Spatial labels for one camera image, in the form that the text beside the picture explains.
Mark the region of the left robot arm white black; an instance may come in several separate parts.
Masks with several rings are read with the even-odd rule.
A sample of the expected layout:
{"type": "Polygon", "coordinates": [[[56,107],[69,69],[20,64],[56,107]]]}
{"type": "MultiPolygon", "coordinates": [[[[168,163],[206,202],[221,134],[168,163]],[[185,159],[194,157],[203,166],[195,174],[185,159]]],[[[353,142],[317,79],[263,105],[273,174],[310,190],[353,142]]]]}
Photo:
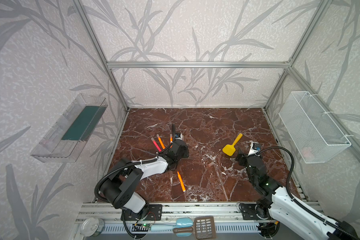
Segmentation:
{"type": "Polygon", "coordinates": [[[98,200],[108,202],[116,209],[144,215],[149,204],[136,193],[141,180],[176,169],[181,159],[189,157],[188,145],[180,138],[157,153],[154,158],[142,161],[121,159],[95,186],[98,200]]]}

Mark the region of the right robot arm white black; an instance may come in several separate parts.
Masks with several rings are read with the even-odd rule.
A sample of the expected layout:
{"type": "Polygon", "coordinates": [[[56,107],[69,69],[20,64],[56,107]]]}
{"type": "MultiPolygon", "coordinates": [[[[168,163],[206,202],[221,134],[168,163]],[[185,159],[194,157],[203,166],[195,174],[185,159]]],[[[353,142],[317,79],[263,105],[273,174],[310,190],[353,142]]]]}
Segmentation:
{"type": "Polygon", "coordinates": [[[248,154],[239,151],[236,156],[239,165],[245,167],[249,182],[261,196],[253,208],[241,203],[239,209],[243,214],[281,222],[305,240],[359,239],[353,226],[319,213],[293,195],[291,178],[295,159],[289,150],[286,153],[291,158],[291,167],[285,185],[267,174],[262,153],[260,147],[254,146],[248,154]]]}

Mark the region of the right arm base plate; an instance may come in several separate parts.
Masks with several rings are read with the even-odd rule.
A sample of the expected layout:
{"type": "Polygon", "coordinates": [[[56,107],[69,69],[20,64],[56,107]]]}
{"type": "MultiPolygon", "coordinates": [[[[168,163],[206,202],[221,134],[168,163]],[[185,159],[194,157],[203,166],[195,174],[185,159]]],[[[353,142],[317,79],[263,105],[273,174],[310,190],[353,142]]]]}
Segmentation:
{"type": "Polygon", "coordinates": [[[270,218],[268,211],[255,203],[240,203],[239,210],[243,220],[268,220],[270,218]]]}

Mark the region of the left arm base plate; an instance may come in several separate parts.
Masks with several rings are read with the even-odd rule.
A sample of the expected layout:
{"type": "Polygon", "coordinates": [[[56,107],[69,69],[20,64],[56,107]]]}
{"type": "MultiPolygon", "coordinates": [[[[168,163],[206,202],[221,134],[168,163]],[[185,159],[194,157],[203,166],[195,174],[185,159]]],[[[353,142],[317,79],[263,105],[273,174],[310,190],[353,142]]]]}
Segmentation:
{"type": "Polygon", "coordinates": [[[124,219],[126,221],[160,221],[163,213],[163,205],[149,204],[144,206],[139,213],[134,213],[132,210],[122,210],[124,212],[124,219]]]}

